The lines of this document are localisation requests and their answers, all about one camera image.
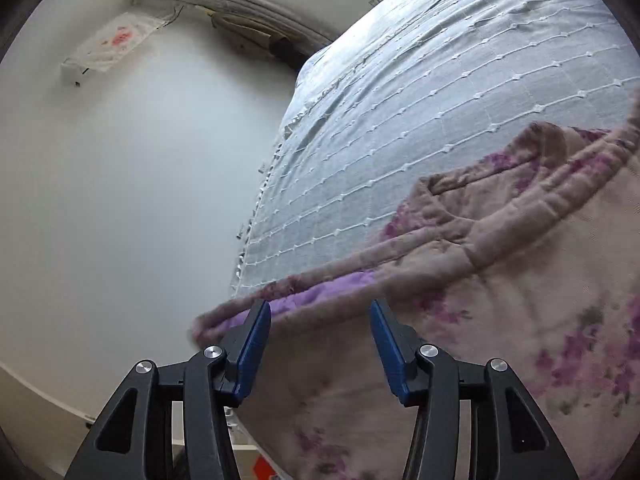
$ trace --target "floral blanket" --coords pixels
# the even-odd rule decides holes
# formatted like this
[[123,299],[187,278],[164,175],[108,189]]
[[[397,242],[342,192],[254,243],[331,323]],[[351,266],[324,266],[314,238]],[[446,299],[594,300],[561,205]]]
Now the floral blanket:
[[[296,480],[401,477],[415,410],[392,396],[370,334],[385,298],[455,358],[505,359],[580,478],[609,479],[640,431],[639,135],[638,104],[613,131],[532,123],[502,152],[421,178],[363,250],[200,316],[203,347],[271,302],[238,410],[251,436]],[[468,430],[461,464],[467,448]]]

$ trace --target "blue rubber fingertip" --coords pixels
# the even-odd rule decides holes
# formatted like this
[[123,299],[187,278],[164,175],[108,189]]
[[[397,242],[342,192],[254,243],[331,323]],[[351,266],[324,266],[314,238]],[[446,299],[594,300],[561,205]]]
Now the blue rubber fingertip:
[[391,392],[402,404],[407,402],[409,388],[404,376],[404,360],[377,301],[371,303],[371,333],[385,369]]
[[238,358],[238,380],[233,392],[238,403],[251,393],[254,386],[255,375],[258,373],[270,328],[271,309],[265,302]]

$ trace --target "bed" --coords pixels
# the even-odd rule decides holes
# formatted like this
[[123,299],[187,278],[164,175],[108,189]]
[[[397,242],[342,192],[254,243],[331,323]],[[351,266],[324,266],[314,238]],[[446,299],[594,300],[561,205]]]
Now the bed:
[[302,69],[232,283],[361,247],[422,175],[533,120],[624,120],[640,59],[601,0],[384,0]]

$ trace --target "mattress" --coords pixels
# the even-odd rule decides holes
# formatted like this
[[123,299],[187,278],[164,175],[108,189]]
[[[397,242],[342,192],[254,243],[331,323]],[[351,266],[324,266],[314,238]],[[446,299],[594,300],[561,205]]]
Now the mattress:
[[639,82],[601,0],[384,0],[300,73],[234,294],[364,245],[418,177],[531,121],[621,123]]

